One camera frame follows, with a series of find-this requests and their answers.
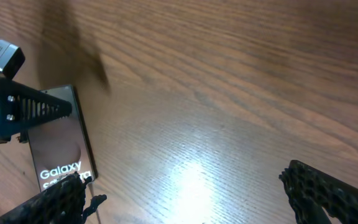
wood grain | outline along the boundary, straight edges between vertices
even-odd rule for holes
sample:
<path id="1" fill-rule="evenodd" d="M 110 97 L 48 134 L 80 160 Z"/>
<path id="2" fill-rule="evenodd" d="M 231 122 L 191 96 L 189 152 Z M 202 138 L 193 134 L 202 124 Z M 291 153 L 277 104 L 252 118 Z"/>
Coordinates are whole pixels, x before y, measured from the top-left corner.
<path id="1" fill-rule="evenodd" d="M 358 1 L 0 0 L 0 39 L 77 87 L 102 223 L 294 223 L 291 159 L 358 188 Z M 0 214 L 37 192 L 0 145 Z"/>

black mechanical part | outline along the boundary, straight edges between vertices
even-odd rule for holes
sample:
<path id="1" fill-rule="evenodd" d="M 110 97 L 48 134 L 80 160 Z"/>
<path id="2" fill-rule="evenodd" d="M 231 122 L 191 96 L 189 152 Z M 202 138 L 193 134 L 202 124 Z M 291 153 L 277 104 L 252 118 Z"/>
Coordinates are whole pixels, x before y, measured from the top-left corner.
<path id="1" fill-rule="evenodd" d="M 24 202 L 0 218 L 0 224 L 83 224 L 87 217 L 107 199 L 98 195 L 91 199 L 91 205 L 84 210 L 86 185 L 91 177 L 82 183 L 75 172 L 66 176 L 47 190 Z"/>
<path id="2" fill-rule="evenodd" d="M 297 224 L 358 223 L 358 189 L 300 161 L 291 161 L 279 176 Z"/>
<path id="3" fill-rule="evenodd" d="M 27 142 L 27 130 L 69 116 L 71 103 L 12 81 L 24 63 L 22 50 L 0 40 L 0 143 L 21 133 L 20 142 Z"/>

brown wooden tabletop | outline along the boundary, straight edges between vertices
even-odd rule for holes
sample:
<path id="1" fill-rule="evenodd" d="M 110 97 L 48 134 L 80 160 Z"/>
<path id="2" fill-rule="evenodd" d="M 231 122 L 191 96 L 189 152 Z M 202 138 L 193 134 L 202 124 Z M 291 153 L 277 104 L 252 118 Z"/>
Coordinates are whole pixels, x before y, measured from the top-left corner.
<path id="1" fill-rule="evenodd" d="M 358 188 L 356 0 L 0 0 L 0 39 L 76 86 L 101 223 L 294 223 L 292 159 Z M 37 193 L 1 144 L 0 215 Z"/>

bolt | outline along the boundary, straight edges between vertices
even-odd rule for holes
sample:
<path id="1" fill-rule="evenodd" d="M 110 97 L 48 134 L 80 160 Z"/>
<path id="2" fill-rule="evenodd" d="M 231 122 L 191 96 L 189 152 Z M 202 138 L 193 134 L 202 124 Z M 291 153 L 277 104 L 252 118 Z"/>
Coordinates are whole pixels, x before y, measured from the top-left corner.
<path id="1" fill-rule="evenodd" d="M 8 97 L 7 97 L 7 100 L 8 100 L 9 102 L 14 102 L 14 101 L 15 101 L 15 97 L 14 97 L 14 96 L 8 96 Z"/>
<path id="2" fill-rule="evenodd" d="M 13 116 L 13 115 L 11 115 L 11 114 L 8 114 L 8 115 L 6 116 L 6 119 L 7 119 L 8 121 L 14 121 L 14 120 L 15 120 L 15 116 Z"/>

screw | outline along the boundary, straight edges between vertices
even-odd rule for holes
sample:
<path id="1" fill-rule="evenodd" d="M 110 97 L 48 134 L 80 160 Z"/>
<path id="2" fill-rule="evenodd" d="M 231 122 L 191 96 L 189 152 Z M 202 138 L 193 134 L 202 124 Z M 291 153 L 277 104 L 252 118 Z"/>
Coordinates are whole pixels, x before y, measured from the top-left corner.
<path id="1" fill-rule="evenodd" d="M 14 121 L 14 120 L 15 120 L 15 116 L 13 116 L 13 115 L 11 115 L 11 114 L 8 114 L 8 115 L 6 116 L 6 119 L 7 119 L 8 121 Z"/>
<path id="2" fill-rule="evenodd" d="M 14 102 L 14 101 L 15 101 L 15 97 L 14 97 L 14 96 L 8 96 L 8 97 L 7 97 L 7 100 L 8 100 L 9 102 Z"/>

